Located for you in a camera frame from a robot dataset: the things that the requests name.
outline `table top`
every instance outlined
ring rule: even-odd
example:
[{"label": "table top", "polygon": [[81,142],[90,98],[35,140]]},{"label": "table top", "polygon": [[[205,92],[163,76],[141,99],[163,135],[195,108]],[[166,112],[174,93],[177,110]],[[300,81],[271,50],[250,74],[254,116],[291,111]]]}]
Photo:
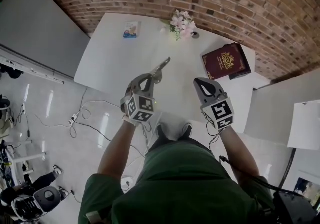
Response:
[{"label": "table top", "polygon": [[[123,38],[127,21],[139,21],[137,38]],[[196,29],[200,37],[175,40],[169,26],[160,19],[105,13],[94,32],[78,66],[74,80],[107,93],[111,103],[120,105],[132,79],[150,72],[167,57],[171,61],[163,69],[163,78],[154,86],[157,110],[205,122],[193,81],[208,77],[201,55],[234,41]],[[252,72],[255,70],[254,50],[243,46]],[[230,80],[217,79],[231,98],[235,111],[233,128],[243,133],[248,119],[252,91],[252,74]]]}]

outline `gray partition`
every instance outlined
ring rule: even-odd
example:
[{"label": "gray partition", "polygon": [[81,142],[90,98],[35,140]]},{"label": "gray partition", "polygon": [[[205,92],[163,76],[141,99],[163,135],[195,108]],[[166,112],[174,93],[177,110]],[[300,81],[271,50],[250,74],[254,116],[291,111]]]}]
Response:
[{"label": "gray partition", "polygon": [[90,38],[54,0],[3,0],[0,44],[74,77]]}]

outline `green shirt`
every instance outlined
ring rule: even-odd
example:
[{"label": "green shirt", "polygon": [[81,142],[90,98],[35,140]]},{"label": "green shirt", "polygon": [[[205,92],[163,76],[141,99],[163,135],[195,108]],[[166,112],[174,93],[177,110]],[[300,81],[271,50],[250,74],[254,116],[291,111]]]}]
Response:
[{"label": "green shirt", "polygon": [[268,189],[250,179],[240,187],[211,153],[194,144],[167,144],[145,159],[126,194],[118,180],[92,175],[78,222],[87,224],[85,214],[99,211],[111,223],[248,223],[262,207],[274,208]]}]

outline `power strip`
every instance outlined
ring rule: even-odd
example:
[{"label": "power strip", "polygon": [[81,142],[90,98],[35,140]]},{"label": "power strip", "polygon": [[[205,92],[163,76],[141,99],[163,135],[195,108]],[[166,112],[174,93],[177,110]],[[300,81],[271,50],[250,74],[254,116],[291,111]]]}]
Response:
[{"label": "power strip", "polygon": [[73,116],[69,120],[69,125],[72,126],[74,122],[77,120],[78,116],[76,114],[73,114]]}]

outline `maroon book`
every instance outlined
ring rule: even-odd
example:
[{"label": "maroon book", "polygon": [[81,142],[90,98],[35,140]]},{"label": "maroon book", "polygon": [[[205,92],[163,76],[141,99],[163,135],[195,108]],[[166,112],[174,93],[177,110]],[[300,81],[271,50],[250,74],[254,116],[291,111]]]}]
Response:
[{"label": "maroon book", "polygon": [[239,43],[226,44],[202,56],[210,79],[215,80],[246,68],[239,46]]}]

